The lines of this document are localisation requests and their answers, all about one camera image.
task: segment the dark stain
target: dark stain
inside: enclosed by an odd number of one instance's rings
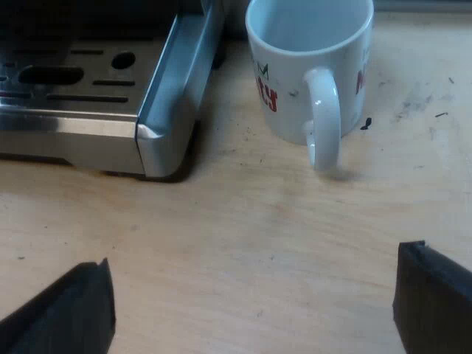
[[[434,140],[434,138],[436,137],[436,129],[433,127],[429,127],[429,135],[431,137],[431,140]]]
[[[372,118],[367,118],[366,120],[366,125],[361,128],[362,131],[367,131],[369,129],[369,126],[372,125]]]

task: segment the stainless steel edge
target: stainless steel edge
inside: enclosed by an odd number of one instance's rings
[[[206,16],[181,14],[176,36],[156,96],[140,115],[136,139],[145,175],[173,174],[184,160],[213,58],[223,31],[220,0],[213,0]]]

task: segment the wood grain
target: wood grain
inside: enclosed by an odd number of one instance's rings
[[[377,16],[336,180],[265,125],[245,43],[210,80],[181,183],[1,161],[0,317],[108,257],[112,354],[402,353],[398,243],[472,268],[471,20]]]

